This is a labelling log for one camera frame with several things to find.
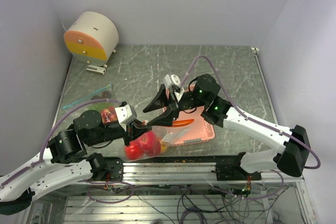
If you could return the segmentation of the red apple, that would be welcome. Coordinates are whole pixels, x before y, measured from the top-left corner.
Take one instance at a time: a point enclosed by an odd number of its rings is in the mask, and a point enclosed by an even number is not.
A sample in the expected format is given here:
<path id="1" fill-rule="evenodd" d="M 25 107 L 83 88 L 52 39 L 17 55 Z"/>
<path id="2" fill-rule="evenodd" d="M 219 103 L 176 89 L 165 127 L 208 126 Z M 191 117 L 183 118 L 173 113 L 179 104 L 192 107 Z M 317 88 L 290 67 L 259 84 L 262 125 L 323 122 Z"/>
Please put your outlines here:
<path id="1" fill-rule="evenodd" d="M 138 144 L 131 143 L 124 148 L 124 153 L 127 159 L 133 161 L 140 159 L 143 156 L 143 151 Z"/>

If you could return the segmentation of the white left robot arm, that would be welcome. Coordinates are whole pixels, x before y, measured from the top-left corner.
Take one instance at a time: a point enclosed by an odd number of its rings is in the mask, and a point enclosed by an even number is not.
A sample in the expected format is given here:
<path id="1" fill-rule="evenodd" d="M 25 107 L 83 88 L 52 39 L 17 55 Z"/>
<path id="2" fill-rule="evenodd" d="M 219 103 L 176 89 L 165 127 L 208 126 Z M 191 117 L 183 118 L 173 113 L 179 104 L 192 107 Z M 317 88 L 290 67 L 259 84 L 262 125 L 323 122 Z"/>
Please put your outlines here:
<path id="1" fill-rule="evenodd" d="M 88 155 L 86 147 L 120 138 L 129 146 L 151 129 L 133 118 L 104 123 L 98 111 L 85 111 L 66 130 L 50 134 L 39 154 L 1 177 L 1 214 L 17 214 L 74 182 L 104 179 L 108 171 L 105 158 L 100 153 Z"/>

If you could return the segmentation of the clear blue-zipper zip bag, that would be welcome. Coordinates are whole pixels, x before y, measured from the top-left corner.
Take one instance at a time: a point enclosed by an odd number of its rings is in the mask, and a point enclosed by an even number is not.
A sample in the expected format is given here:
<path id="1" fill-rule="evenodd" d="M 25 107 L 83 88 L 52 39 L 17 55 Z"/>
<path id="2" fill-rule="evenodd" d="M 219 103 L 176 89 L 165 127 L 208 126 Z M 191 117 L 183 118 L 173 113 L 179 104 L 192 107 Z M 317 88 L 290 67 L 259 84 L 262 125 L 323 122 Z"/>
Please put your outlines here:
<path id="1" fill-rule="evenodd" d="M 87 95 L 87 96 L 85 96 L 85 97 L 83 97 L 83 98 L 80 98 L 80 99 L 77 100 L 77 101 L 73 101 L 73 102 L 71 102 L 71 103 L 69 103 L 69 104 L 64 105 L 62 108 L 63 108 L 65 111 L 70 110 L 71 108 L 73 108 L 73 107 L 75 107 L 75 106 L 77 106 L 77 105 L 80 105 L 80 104 L 85 103 L 85 102 L 87 102 L 87 101 L 91 101 L 91 98 L 92 98 L 93 96 L 95 96 L 95 95 L 98 95 L 98 96 L 101 97 L 102 92 L 104 92 L 104 91 L 106 91 L 106 90 L 108 90 L 108 91 L 110 91 L 110 92 L 112 93 L 112 98 L 111 98 L 111 99 L 113 99 L 113 98 L 114 98 L 114 94 L 113 94 L 113 92 L 112 92 L 112 84 L 110 83 L 110 84 L 108 84 L 107 86 L 104 86 L 103 88 L 100 88 L 100 89 L 94 91 L 93 93 L 91 93 L 91 94 L 89 94 L 89 95 Z"/>

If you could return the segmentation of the red strawberry bunch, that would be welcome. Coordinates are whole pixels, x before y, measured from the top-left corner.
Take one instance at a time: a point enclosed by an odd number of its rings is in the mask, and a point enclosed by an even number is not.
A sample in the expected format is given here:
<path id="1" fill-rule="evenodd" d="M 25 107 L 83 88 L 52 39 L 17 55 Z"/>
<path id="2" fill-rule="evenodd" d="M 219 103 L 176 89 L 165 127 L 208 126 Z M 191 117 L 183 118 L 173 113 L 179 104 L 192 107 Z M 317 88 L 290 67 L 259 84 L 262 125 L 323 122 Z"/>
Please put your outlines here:
<path id="1" fill-rule="evenodd" d="M 103 124 L 111 123 L 118 120 L 117 114 L 115 112 L 115 107 L 110 106 L 101 111 L 101 117 Z"/>

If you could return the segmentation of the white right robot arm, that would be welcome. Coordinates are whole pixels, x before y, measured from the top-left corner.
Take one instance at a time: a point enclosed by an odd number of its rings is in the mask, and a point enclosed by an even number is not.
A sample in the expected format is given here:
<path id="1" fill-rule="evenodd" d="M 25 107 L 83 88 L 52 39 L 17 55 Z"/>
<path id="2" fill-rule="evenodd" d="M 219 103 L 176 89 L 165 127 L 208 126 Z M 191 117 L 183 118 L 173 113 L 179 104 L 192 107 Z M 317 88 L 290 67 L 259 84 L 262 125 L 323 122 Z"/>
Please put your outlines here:
<path id="1" fill-rule="evenodd" d="M 201 107 L 201 117 L 209 124 L 241 131 L 270 147 L 268 151 L 239 153 L 231 167 L 236 179 L 261 170 L 278 169 L 291 177 L 300 177 L 309 156 L 309 139 L 304 127 L 289 128 L 253 116 L 223 98 L 220 85 L 209 74 L 193 80 L 194 88 L 185 91 L 176 75 L 166 75 L 144 113 L 163 109 L 163 113 L 148 122 L 149 126 L 172 126 L 182 111 Z"/>

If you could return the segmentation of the pink-red apple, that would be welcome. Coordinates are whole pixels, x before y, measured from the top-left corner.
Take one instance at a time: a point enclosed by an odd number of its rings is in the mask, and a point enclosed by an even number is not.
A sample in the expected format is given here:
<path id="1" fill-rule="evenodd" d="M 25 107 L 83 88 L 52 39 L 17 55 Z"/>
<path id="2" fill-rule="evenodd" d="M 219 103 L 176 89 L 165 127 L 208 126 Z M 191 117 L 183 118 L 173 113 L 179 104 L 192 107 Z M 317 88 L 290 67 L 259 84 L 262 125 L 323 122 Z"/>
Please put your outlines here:
<path id="1" fill-rule="evenodd" d="M 157 136 L 152 132 L 146 132 L 139 138 L 141 150 L 147 156 L 157 156 L 160 154 L 161 144 Z"/>

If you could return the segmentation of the yellow-red peach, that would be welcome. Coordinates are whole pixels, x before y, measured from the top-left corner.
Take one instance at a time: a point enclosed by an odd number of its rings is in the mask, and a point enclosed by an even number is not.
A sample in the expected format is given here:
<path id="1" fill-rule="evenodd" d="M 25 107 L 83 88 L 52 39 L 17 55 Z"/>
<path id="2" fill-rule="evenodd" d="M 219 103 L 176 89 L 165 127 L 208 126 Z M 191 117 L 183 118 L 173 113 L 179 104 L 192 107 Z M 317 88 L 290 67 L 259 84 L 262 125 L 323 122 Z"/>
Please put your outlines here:
<path id="1" fill-rule="evenodd" d="M 161 144 L 160 153 L 165 153 L 167 149 L 170 147 L 170 145 L 166 142 L 161 142 L 160 144 Z"/>

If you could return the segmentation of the green grape bunch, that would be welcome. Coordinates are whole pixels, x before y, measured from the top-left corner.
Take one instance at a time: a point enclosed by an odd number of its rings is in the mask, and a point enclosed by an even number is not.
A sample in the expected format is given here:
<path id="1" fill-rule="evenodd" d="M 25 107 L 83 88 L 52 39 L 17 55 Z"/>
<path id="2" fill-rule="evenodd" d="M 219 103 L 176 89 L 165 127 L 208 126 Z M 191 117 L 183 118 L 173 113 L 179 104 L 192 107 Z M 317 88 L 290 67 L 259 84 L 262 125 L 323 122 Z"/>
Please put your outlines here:
<path id="1" fill-rule="evenodd" d="M 105 103 L 92 103 L 87 106 L 88 110 L 95 110 L 101 113 L 107 105 Z"/>

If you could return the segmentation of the clear red-zipper zip bag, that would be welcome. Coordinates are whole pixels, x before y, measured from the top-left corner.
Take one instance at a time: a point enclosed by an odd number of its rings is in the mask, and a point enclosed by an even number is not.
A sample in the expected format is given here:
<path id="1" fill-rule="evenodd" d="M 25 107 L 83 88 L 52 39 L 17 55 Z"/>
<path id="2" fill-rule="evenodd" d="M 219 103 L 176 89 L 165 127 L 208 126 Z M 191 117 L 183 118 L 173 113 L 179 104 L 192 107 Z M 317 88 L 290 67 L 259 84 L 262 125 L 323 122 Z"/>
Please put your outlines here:
<path id="1" fill-rule="evenodd" d="M 129 146 L 121 147 L 118 157 L 125 162 L 157 157 L 176 144 L 191 129 L 193 119 L 178 120 L 172 126 L 154 126 Z"/>

